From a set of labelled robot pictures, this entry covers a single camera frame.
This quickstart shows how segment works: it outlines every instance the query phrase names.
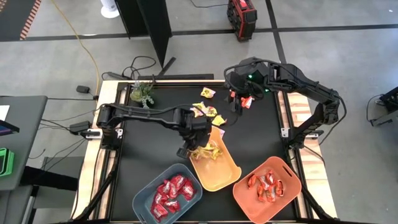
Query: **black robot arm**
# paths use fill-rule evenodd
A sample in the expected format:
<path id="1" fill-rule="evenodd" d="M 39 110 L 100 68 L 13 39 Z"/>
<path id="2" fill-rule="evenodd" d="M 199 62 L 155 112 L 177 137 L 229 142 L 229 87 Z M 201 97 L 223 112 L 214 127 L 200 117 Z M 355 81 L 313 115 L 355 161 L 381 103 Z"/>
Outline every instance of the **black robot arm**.
<path id="1" fill-rule="evenodd" d="M 211 120 L 206 116 L 195 118 L 194 112 L 182 108 L 183 106 L 192 105 L 179 105 L 164 110 L 117 104 L 101 105 L 96 123 L 97 127 L 103 131 L 101 148 L 119 148 L 120 138 L 115 130 L 116 127 L 122 121 L 137 120 L 158 123 L 165 128 L 178 131 L 185 142 L 183 147 L 178 150 L 177 155 L 188 158 L 189 151 L 196 149 L 198 146 L 206 146 L 211 132 Z"/>
<path id="2" fill-rule="evenodd" d="M 234 70 L 227 74 L 227 71 L 233 68 Z M 297 92 L 318 102 L 309 119 L 299 127 L 290 129 L 288 140 L 290 147 L 302 148 L 306 135 L 323 124 L 333 124 L 338 121 L 341 97 L 337 91 L 308 79 L 295 65 L 251 57 L 241 61 L 239 65 L 227 68 L 224 76 L 227 87 L 236 92 L 234 98 L 229 98 L 231 107 L 240 114 L 241 97 L 253 96 L 261 99 L 269 90 Z"/>

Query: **wooden table frame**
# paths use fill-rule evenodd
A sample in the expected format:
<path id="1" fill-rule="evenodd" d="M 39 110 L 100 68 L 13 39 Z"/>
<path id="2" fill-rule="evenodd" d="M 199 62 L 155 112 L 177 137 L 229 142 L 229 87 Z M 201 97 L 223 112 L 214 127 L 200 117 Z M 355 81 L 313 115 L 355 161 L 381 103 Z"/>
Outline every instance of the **wooden table frame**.
<path id="1" fill-rule="evenodd" d="M 97 109 L 100 105 L 104 103 L 115 103 L 116 99 L 116 92 L 118 88 L 119 82 L 126 82 L 126 81 L 104 81 L 101 87 L 101 91 L 99 93 L 99 100 L 97 103 Z M 224 82 L 224 80 L 159 80 L 157 83 L 167 83 L 167 82 Z M 124 97 L 126 96 L 125 92 L 122 92 L 120 96 L 120 102 L 124 103 Z M 291 93 L 288 94 L 288 101 L 290 103 L 290 110 L 292 114 L 292 119 L 294 126 L 299 126 L 302 124 L 307 118 L 311 116 L 310 107 L 308 105 L 308 100 L 305 96 L 302 96 L 298 93 Z M 288 110 L 285 107 L 285 100 L 283 94 L 280 92 L 278 94 L 279 104 L 280 104 L 280 112 L 282 115 L 283 125 L 285 128 L 289 127 L 289 119 L 288 119 Z M 96 120 L 98 117 L 98 110 L 95 113 L 95 117 L 93 120 L 93 128 L 96 127 Z M 87 150 L 85 154 L 85 159 L 83 163 L 83 167 L 81 170 L 81 176 L 79 179 L 79 191 L 78 191 L 78 204 L 76 208 L 76 212 L 73 218 L 79 216 L 79 214 L 83 211 L 83 209 L 88 205 L 92 196 L 98 190 L 98 185 L 100 182 L 100 173 L 103 169 L 104 165 L 104 155 L 105 150 L 100 149 L 100 140 L 90 140 L 87 145 Z M 320 147 L 318 145 L 317 140 L 306 140 L 305 145 L 309 148 L 313 149 L 315 152 L 321 154 Z M 97 165 L 95 167 L 96 157 L 98 155 Z M 336 210 L 333 203 L 333 198 L 331 196 L 330 187 L 328 183 L 328 178 L 326 176 L 326 170 L 323 166 L 322 161 L 311 154 L 311 152 L 306 151 L 305 149 L 300 150 L 300 155 L 302 159 L 302 167 L 305 174 L 305 180 L 307 183 L 307 188 L 315 198 L 315 200 L 322 206 L 324 211 L 326 211 L 329 215 L 336 217 Z M 115 153 L 110 153 L 110 158 L 108 162 L 108 170 L 107 174 L 112 168 L 113 161 L 114 161 Z M 297 163 L 296 159 L 292 160 L 293 167 L 297 172 Z M 103 194 L 100 207 L 99 207 L 99 214 L 98 218 L 105 218 L 106 216 L 106 208 L 109 199 L 109 187 L 107 188 L 106 192 Z M 298 206 L 300 209 L 300 214 L 302 218 L 307 217 L 307 212 L 305 209 L 305 203 L 302 195 L 298 196 Z"/>

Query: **succulent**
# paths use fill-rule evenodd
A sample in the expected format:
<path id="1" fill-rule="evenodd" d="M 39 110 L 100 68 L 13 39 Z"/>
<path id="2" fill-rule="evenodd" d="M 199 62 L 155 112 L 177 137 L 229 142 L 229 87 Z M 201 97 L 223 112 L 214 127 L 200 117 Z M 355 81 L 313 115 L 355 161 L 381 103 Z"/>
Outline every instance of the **succulent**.
<path id="1" fill-rule="evenodd" d="M 130 98 L 133 101 L 142 103 L 143 108 L 149 108 L 147 102 L 154 104 L 154 99 L 150 97 L 153 83 L 141 83 L 136 81 L 132 87 L 133 90 L 130 94 Z"/>

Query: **orange plastic tray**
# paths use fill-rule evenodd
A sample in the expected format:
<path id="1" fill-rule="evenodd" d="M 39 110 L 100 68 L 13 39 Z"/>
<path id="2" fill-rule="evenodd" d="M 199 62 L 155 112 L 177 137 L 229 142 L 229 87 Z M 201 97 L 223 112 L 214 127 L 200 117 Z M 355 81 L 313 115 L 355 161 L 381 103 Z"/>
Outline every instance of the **orange plastic tray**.
<path id="1" fill-rule="evenodd" d="M 269 170 L 274 171 L 275 178 L 284 184 L 284 196 L 276 201 L 260 202 L 257 196 L 257 186 L 248 188 L 248 180 L 253 175 L 265 175 Z M 301 191 L 301 182 L 288 165 L 279 157 L 270 157 L 250 174 L 234 185 L 233 194 L 243 212 L 254 223 L 268 222 L 276 213 L 289 204 Z"/>
<path id="2" fill-rule="evenodd" d="M 214 192 L 237 181 L 242 174 L 240 167 L 236 166 L 229 154 L 224 141 L 220 136 L 220 129 L 211 128 L 210 141 L 214 141 L 223 151 L 216 160 L 211 158 L 191 159 L 199 181 L 204 189 Z"/>

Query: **striped warning tape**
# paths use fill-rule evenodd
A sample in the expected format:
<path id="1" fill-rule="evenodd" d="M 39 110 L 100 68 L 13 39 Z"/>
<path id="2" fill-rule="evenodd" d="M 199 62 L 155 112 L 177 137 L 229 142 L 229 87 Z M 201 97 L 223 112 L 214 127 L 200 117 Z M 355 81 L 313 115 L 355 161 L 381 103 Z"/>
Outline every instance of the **striped warning tape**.
<path id="1" fill-rule="evenodd" d="M 25 40 L 25 38 L 27 37 L 27 33 L 29 32 L 29 29 L 33 23 L 33 20 L 35 19 L 35 16 L 37 14 L 37 11 L 39 10 L 41 2 L 42 2 L 42 0 L 35 0 L 35 4 L 33 5 L 32 10 L 30 10 L 30 14 L 29 14 L 28 18 L 26 19 L 25 26 L 21 30 L 21 35 L 19 37 L 19 40 Z"/>
<path id="2" fill-rule="evenodd" d="M 7 0 L 0 0 L 0 12 L 4 9 L 6 6 Z"/>

